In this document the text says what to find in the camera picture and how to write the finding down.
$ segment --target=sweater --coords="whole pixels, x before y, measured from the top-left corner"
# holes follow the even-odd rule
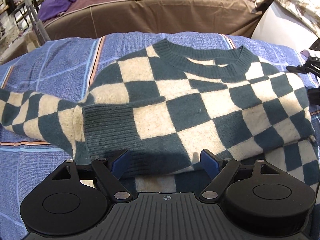
[[[104,68],[80,102],[0,89],[0,121],[76,164],[128,149],[126,176],[200,168],[202,149],[244,160],[312,138],[306,89],[245,46],[198,50],[164,39]]]

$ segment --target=bed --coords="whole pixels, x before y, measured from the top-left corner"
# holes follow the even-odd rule
[[[251,37],[262,14],[254,0],[77,0],[44,26],[52,40],[133,31]]]
[[[167,38],[176,44],[196,49],[231,49],[245,45],[254,54],[265,58],[280,71],[287,65],[303,64],[306,58],[285,46],[272,45],[241,36],[183,32],[177,34],[113,33],[99,39],[68,38],[49,41],[44,46],[14,59],[0,68],[1,88],[14,92],[36,90],[59,98],[77,102],[88,85],[107,65],[130,52],[140,50]],[[307,88],[319,87],[314,75],[299,74]],[[311,105],[311,121],[320,134],[320,107]],[[307,173],[302,180],[315,191],[319,181],[318,147],[313,160],[309,160]],[[22,239],[27,231],[21,220],[19,207],[24,197],[70,156],[60,148],[27,137],[18,136],[0,127],[0,238]],[[285,163],[267,159],[275,166],[301,179],[299,171]],[[190,188],[186,181],[193,181]],[[125,178],[121,182],[131,192],[168,191],[201,192],[210,182],[203,170],[157,178]],[[319,197],[313,212],[313,239],[318,239],[320,225]]]

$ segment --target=blue plaid fabric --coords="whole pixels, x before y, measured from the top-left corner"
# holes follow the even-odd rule
[[[306,60],[300,53],[284,46],[271,45],[244,37],[203,33],[150,34],[114,33],[100,39],[71,38],[47,42],[41,48],[23,55],[0,68],[1,88],[13,92],[35,90],[77,102],[84,98],[94,77],[114,60],[134,51],[141,50],[164,38],[183,46],[195,49],[232,49],[246,46],[253,54],[266,59],[278,70],[284,71],[287,65],[300,65]],[[300,75],[307,88],[319,87],[311,74]],[[320,107],[310,106],[311,121],[316,131],[318,144],[320,133]],[[44,142],[32,140],[9,132],[0,127],[0,238],[2,240],[22,239],[27,231],[20,217],[19,207],[23,198],[48,174],[70,156],[61,149]],[[278,155],[281,160],[294,152],[294,147],[284,148]],[[297,161],[286,165],[286,171],[295,171]],[[319,165],[317,161],[301,160],[307,176],[304,182],[317,185]],[[122,179],[121,182],[133,193],[136,191],[156,191],[157,184],[168,191],[190,190],[201,192],[210,182],[204,171],[192,171],[152,178],[143,177]],[[313,212],[312,236],[317,239],[320,224],[320,201]]]

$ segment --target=ribbed collar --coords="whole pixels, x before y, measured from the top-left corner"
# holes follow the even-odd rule
[[[193,49],[174,44],[167,39],[153,44],[153,48],[159,57],[169,65],[182,71],[206,78],[231,78],[243,75],[249,70],[254,54],[245,46],[237,49]],[[195,60],[211,60],[216,58],[233,59],[227,66],[203,65],[194,63]]]

